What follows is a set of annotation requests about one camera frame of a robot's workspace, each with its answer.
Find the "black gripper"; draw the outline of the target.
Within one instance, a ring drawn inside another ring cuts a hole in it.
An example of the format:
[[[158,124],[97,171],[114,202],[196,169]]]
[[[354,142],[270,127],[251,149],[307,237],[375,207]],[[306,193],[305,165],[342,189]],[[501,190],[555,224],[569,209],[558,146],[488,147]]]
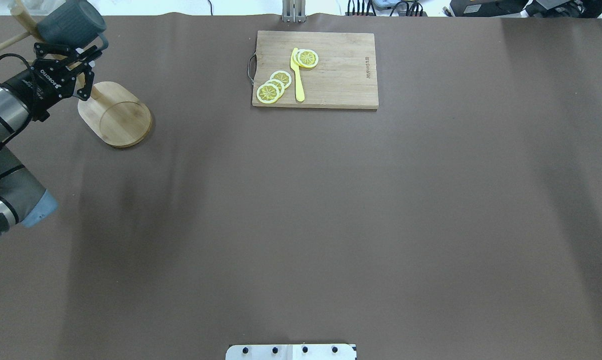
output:
[[[31,69],[26,69],[0,83],[0,87],[10,91],[31,114],[34,121],[43,122],[50,116],[49,109],[61,100],[75,97],[87,101],[91,95],[95,79],[95,60],[103,51],[99,47],[71,48],[63,44],[36,42],[33,44],[36,61]],[[65,64],[56,60],[75,63],[75,73]],[[83,75],[80,87],[75,91],[76,80]]]

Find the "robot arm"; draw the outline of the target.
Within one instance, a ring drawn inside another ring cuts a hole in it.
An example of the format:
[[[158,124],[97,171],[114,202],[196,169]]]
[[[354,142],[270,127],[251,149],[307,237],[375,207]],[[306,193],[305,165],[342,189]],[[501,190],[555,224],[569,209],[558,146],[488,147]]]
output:
[[[37,42],[36,58],[0,55],[0,237],[22,224],[31,228],[51,215],[58,202],[8,148],[33,122],[49,117],[51,107],[75,97],[88,100],[95,60],[103,50]]]

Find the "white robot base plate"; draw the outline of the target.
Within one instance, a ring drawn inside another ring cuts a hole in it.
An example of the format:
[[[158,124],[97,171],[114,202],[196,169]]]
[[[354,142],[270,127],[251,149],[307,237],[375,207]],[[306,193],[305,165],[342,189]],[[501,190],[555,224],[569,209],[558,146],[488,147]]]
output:
[[[226,360],[356,360],[355,344],[235,344],[228,347]]]

